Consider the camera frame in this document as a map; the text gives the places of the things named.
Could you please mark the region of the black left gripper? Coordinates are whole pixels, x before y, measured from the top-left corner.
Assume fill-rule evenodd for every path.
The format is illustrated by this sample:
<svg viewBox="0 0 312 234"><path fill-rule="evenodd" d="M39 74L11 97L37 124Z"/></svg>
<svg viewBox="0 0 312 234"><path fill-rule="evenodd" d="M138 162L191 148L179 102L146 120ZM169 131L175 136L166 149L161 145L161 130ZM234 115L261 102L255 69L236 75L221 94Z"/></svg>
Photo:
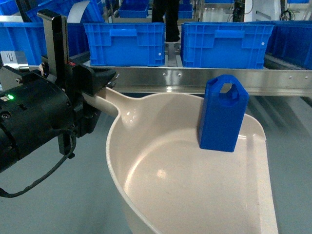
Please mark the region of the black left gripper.
<svg viewBox="0 0 312 234"><path fill-rule="evenodd" d="M60 153L74 156L74 139L91 133L98 110L87 104L119 76L114 69L71 62L67 19L44 9L47 58L43 71L0 69L0 157L22 159L57 137Z"/></svg>

